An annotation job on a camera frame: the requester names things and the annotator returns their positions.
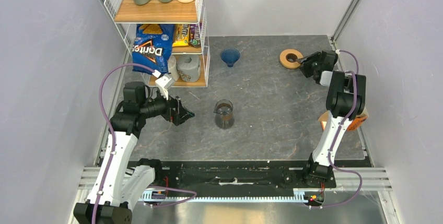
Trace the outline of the glass coffee carafe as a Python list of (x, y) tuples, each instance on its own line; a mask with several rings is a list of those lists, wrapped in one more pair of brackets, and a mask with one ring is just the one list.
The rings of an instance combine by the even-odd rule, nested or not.
[(233, 126), (235, 119), (233, 104), (227, 99), (217, 101), (214, 107), (214, 122), (221, 129), (229, 129)]

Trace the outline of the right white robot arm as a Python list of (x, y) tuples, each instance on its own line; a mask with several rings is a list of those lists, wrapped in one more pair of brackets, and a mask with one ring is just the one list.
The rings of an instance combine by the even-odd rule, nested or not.
[(359, 66), (355, 71), (334, 69), (341, 53), (343, 50), (319, 51), (298, 60), (305, 77), (328, 88), (325, 129), (301, 173), (301, 180), (308, 187), (323, 186), (332, 181), (337, 149), (366, 104), (366, 76), (359, 73)]

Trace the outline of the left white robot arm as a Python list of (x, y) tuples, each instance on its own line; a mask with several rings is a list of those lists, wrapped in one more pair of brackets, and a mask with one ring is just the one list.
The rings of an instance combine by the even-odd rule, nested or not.
[(123, 100), (110, 119), (108, 146), (96, 182), (73, 216), (78, 223), (131, 223), (132, 210), (149, 186), (164, 180), (158, 159), (140, 159), (124, 181), (131, 153), (147, 119), (163, 117), (175, 126), (195, 116), (179, 97), (165, 98), (160, 91), (151, 98), (144, 82), (132, 81), (123, 88)]

